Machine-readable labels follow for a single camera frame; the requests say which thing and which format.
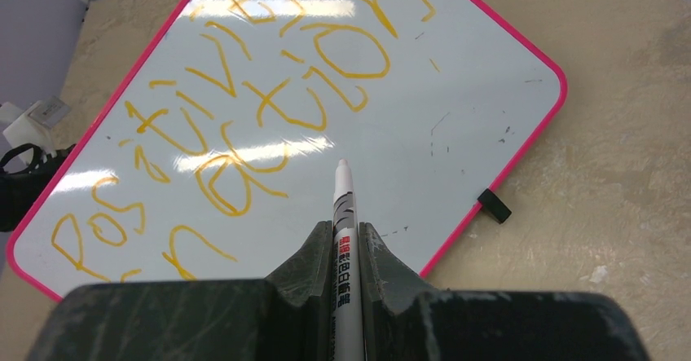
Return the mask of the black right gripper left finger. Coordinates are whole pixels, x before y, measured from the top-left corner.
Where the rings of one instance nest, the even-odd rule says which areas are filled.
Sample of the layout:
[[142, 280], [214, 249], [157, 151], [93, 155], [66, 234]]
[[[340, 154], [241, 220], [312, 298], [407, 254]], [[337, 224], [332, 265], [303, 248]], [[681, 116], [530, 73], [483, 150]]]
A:
[[51, 312], [31, 360], [326, 360], [332, 224], [268, 276], [92, 284]]

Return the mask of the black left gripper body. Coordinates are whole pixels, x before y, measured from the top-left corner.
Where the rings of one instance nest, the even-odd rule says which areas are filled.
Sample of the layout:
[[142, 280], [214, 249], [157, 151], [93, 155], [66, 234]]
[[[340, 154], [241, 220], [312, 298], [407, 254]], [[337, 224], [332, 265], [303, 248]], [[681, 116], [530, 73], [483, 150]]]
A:
[[[25, 143], [7, 152], [1, 159], [1, 232], [12, 232], [41, 195], [47, 184], [76, 147], [59, 149], [55, 155], [38, 145]], [[7, 172], [10, 160], [30, 151], [29, 164], [22, 170]]]

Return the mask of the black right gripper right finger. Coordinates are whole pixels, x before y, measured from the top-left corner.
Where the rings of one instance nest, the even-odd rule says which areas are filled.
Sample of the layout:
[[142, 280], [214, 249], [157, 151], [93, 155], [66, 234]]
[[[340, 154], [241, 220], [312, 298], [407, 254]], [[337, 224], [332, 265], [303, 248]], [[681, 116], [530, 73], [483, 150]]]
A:
[[646, 360], [625, 311], [598, 293], [435, 288], [375, 227], [359, 229], [370, 360]]

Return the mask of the red framed whiteboard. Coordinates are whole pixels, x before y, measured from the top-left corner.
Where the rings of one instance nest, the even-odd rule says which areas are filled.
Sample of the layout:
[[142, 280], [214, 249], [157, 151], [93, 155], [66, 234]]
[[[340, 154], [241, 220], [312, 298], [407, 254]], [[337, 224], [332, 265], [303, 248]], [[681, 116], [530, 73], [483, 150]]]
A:
[[182, 0], [7, 246], [84, 284], [253, 278], [332, 216], [426, 274], [566, 100], [561, 68], [482, 0]]

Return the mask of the white whiteboard marker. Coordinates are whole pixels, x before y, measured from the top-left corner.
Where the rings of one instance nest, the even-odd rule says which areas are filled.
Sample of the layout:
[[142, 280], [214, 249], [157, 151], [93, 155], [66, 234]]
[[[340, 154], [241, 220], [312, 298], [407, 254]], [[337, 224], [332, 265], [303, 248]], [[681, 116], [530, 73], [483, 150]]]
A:
[[335, 171], [332, 219], [331, 360], [365, 360], [359, 231], [350, 166]]

